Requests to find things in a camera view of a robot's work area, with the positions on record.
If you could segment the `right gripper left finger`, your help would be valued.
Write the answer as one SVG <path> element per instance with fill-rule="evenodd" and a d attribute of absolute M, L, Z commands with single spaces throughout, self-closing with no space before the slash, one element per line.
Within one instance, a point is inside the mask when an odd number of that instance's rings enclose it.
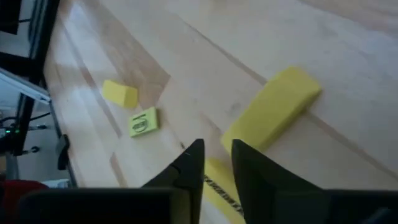
<path fill-rule="evenodd" d="M 164 170 L 143 185 L 169 190 L 170 224 L 199 224 L 203 195 L 205 142 L 194 140 Z"/>

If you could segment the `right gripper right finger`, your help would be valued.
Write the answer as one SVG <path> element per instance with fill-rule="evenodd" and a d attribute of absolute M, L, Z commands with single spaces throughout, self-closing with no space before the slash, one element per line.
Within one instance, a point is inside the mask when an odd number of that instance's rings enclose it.
<path fill-rule="evenodd" d="M 242 140 L 232 144 L 234 181 L 246 223 L 324 224 L 322 189 Z"/>

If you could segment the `yellow eraser black print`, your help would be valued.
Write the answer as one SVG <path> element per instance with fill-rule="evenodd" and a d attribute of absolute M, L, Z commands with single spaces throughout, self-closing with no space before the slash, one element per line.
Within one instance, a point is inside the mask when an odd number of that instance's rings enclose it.
<path fill-rule="evenodd" d="M 246 224 L 233 172 L 224 162 L 205 160 L 203 193 L 231 224 Z"/>

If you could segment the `green eraser black print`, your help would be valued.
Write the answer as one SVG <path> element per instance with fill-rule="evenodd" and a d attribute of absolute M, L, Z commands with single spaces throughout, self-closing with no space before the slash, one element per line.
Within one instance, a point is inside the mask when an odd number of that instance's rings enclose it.
<path fill-rule="evenodd" d="M 129 118 L 129 135 L 136 137 L 159 128 L 157 109 L 148 108 Z"/>

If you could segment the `yellow rubber eraser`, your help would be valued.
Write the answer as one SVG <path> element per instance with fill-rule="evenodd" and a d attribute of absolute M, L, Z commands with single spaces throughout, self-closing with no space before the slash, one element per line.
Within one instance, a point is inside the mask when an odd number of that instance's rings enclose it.
<path fill-rule="evenodd" d="M 235 139 L 258 151 L 268 148 L 321 91 L 321 85 L 305 70 L 286 68 L 268 80 L 224 132 L 221 144 L 229 154 Z"/>
<path fill-rule="evenodd" d="M 138 90 L 112 80 L 103 82 L 103 96 L 122 108 L 135 108 L 138 104 Z"/>

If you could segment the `red plastic basket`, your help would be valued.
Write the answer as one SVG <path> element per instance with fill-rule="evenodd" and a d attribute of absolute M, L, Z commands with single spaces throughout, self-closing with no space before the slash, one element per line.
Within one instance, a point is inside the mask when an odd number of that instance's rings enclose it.
<path fill-rule="evenodd" d="M 48 188 L 34 180 L 0 180 L 0 224 L 15 224 L 20 198 Z"/>

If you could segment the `black table edge bracket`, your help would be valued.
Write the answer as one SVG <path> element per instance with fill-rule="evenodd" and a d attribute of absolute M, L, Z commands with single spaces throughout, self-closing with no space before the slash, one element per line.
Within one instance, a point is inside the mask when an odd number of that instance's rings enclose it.
<path fill-rule="evenodd" d="M 68 150 L 70 148 L 70 141 L 66 134 L 63 134 L 58 139 L 56 145 L 56 152 L 58 153 L 57 169 L 66 170 L 69 165 Z"/>

